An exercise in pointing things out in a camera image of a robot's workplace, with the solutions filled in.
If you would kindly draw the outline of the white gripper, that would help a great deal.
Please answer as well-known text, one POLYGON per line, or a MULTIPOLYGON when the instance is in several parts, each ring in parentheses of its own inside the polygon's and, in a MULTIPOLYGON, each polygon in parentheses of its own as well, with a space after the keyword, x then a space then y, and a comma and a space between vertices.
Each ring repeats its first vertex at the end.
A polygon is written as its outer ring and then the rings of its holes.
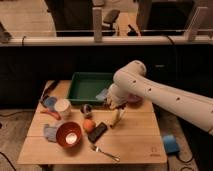
POLYGON ((108 97, 108 98, 107 98, 106 103, 107 103, 107 106, 108 106, 111 110, 114 110, 114 108, 115 108, 116 106, 120 106, 120 105, 126 104, 125 101, 116 101, 116 100, 113 100, 111 97, 108 97))

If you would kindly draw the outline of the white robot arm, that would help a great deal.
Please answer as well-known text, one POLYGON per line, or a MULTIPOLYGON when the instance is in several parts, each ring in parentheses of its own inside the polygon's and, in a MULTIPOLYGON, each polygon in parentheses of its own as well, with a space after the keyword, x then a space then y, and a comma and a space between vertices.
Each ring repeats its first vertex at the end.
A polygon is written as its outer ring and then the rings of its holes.
POLYGON ((107 104, 115 109, 127 103, 130 94, 146 98, 213 136, 213 98, 151 81, 146 66, 129 62, 114 73, 107 93, 107 104))

